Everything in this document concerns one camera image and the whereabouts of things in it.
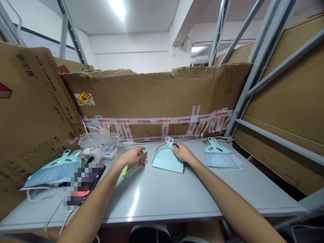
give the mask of ceiling light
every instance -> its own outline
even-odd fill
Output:
[[[122,0],[109,0],[109,4],[121,21],[125,20],[125,6]]]
[[[192,48],[191,48],[191,52],[197,52],[197,51],[200,51],[202,48],[204,48],[204,47],[192,47]]]

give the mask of cardboard wall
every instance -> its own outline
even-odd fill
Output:
[[[73,62],[62,58],[54,57],[54,60],[61,73],[83,72],[86,70],[94,70],[94,67],[88,64]]]
[[[246,44],[244,46],[240,46],[237,49],[234,49],[226,63],[247,62],[247,59],[249,58],[253,44],[254,44],[254,42],[252,42],[250,44]],[[215,62],[216,65],[220,64],[220,62],[223,60],[225,54],[226,53],[219,55],[216,58],[216,62]]]
[[[59,86],[63,81],[49,50],[1,42],[0,51],[0,89],[5,91],[0,92],[2,218],[25,198],[19,189],[31,174],[78,145],[66,89]]]
[[[92,71],[63,74],[62,78],[80,115],[87,118],[184,117],[191,116],[193,106],[199,105],[199,114],[233,109],[250,69],[251,63],[241,63],[151,74]],[[92,105],[77,101],[83,91],[91,96]],[[168,134],[186,135],[189,126],[170,124]],[[130,130],[133,138],[162,135],[161,124],[130,125]]]
[[[264,76],[324,28],[324,14],[285,30]],[[324,156],[324,43],[257,92],[243,119]],[[237,143],[309,195],[324,187],[324,167],[239,126]]]

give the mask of person's left hand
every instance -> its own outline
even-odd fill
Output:
[[[119,163],[123,167],[126,165],[132,165],[138,162],[141,157],[143,156],[145,150],[144,147],[135,147],[130,150],[128,150],[126,153],[124,153],[122,156],[120,156],[117,160],[116,163]]]

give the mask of hand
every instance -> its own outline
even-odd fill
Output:
[[[128,150],[126,153],[124,153],[122,156],[120,156],[117,160],[116,163],[120,164],[123,166],[123,168],[126,165],[132,165],[138,162],[141,157],[143,156],[144,147],[135,147],[130,150]]]
[[[194,163],[195,161],[199,161],[186,145],[180,142],[175,142],[174,144],[179,147],[179,151],[173,149],[172,152],[179,160],[187,162],[188,164]]]

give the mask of forearm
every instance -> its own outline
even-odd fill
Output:
[[[225,219],[244,242],[285,242],[254,207],[199,160],[190,164],[209,190]]]
[[[123,168],[114,163],[69,222],[57,241],[91,243],[100,229],[112,193]]]

